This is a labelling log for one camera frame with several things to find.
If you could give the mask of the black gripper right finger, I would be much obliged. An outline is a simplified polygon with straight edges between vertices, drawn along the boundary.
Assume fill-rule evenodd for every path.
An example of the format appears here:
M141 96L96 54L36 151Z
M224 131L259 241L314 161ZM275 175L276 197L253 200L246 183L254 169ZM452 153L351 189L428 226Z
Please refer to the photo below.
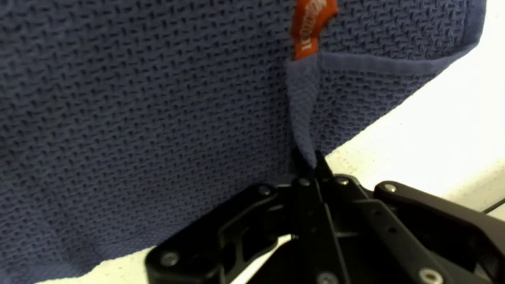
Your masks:
M505 284L505 222L398 181L363 188L316 156L341 246L374 284Z

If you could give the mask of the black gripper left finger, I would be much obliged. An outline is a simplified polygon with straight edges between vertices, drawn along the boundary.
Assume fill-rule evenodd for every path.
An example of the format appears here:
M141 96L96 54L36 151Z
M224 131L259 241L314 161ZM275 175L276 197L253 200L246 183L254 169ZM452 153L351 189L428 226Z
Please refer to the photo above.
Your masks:
M283 235L283 244L246 284L317 284L302 244L302 208L295 186L317 166L295 162L292 183L256 183L183 227L145 257L149 284L232 284Z

